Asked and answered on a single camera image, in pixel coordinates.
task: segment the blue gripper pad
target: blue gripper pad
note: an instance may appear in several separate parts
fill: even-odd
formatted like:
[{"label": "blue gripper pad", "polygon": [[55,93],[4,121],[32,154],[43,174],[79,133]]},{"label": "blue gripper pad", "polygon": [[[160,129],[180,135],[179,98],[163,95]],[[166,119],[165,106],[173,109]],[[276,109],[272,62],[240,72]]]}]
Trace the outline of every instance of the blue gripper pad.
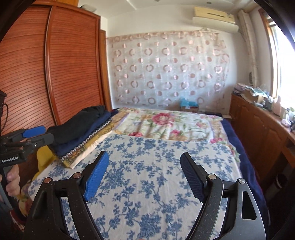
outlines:
[{"label": "blue gripper pad", "polygon": [[195,198],[199,199],[201,203],[204,203],[206,200],[206,196],[204,195],[204,186],[193,167],[191,166],[189,160],[181,155],[180,157],[180,166],[182,171],[189,183],[191,191]]},{"label": "blue gripper pad", "polygon": [[100,158],[100,161],[96,164],[95,168],[93,169],[90,177],[86,182],[84,193],[84,199],[86,201],[89,201],[90,198],[95,196],[108,165],[109,155],[107,152],[105,152]]},{"label": "blue gripper pad", "polygon": [[24,138],[30,138],[30,137],[35,137],[41,134],[44,134],[46,132],[46,128],[44,126],[38,126],[38,127],[33,127],[28,130],[25,130],[22,133],[22,136]]}]

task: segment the ceiling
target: ceiling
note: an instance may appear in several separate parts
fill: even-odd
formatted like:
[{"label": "ceiling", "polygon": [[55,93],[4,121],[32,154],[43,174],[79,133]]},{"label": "ceiling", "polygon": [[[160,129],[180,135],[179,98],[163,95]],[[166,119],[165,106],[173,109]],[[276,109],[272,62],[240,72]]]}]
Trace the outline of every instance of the ceiling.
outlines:
[{"label": "ceiling", "polygon": [[96,13],[110,18],[122,13],[136,11],[158,5],[196,5],[214,8],[220,11],[235,14],[240,9],[257,6],[253,0],[79,0],[79,6],[84,4],[97,8]]}]

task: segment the wardrobe door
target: wardrobe door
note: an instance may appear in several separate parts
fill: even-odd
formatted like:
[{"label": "wardrobe door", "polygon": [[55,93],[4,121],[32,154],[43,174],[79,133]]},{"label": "wardrobe door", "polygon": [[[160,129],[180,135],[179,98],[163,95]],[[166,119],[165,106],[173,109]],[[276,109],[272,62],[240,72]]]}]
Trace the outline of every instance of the wardrobe door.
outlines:
[{"label": "wardrobe door", "polygon": [[46,78],[57,124],[81,109],[104,104],[99,71],[100,17],[53,6],[45,51]]},{"label": "wardrobe door", "polygon": [[[50,7],[29,7],[0,43],[0,90],[7,94],[6,127],[1,134],[20,128],[54,125],[47,96],[44,50]],[[6,118],[3,110],[1,125]]]},{"label": "wardrobe door", "polygon": [[99,60],[100,60],[100,76],[102,88],[104,91],[104,102],[108,111],[112,110],[109,77],[108,77],[108,63],[106,56],[106,31],[99,31]]}]

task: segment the wall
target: wall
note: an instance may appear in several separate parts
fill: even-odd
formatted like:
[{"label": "wall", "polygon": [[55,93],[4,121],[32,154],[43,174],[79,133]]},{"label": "wall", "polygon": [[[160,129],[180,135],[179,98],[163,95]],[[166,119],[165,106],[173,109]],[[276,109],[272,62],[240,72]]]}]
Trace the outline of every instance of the wall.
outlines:
[{"label": "wall", "polygon": [[108,36],[108,20],[103,16],[100,18],[100,29],[105,30],[106,36]]},{"label": "wall", "polygon": [[258,10],[261,7],[255,8],[250,12],[250,19],[253,24],[257,43],[257,68],[258,76],[261,84],[266,85],[268,92],[271,90],[271,55],[267,40],[266,31]]},{"label": "wall", "polygon": [[[138,9],[108,19],[108,37],[162,31],[199,30],[192,24],[193,5],[160,5]],[[217,31],[225,41],[230,56],[230,72],[225,93],[226,112],[229,110],[230,93],[235,83],[248,83],[248,53],[240,33],[231,34]],[[120,107],[113,102],[113,108]]]}]

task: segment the beaded trim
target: beaded trim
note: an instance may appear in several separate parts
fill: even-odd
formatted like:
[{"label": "beaded trim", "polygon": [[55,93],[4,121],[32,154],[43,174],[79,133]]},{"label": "beaded trim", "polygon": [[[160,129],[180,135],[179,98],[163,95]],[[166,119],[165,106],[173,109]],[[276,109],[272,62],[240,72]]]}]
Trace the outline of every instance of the beaded trim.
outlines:
[{"label": "beaded trim", "polygon": [[100,125],[98,128],[96,128],[83,142],[82,144],[79,144],[77,147],[75,147],[74,149],[72,149],[69,153],[66,154],[66,156],[58,156],[58,158],[63,162],[66,159],[70,159],[71,155],[75,154],[78,150],[81,150],[84,148],[84,145],[93,138],[93,136],[95,134],[97,134],[99,131],[101,131],[102,129],[104,129],[107,125],[109,125],[112,122],[112,119],[109,118],[107,120],[107,122],[105,122],[104,124]]}]

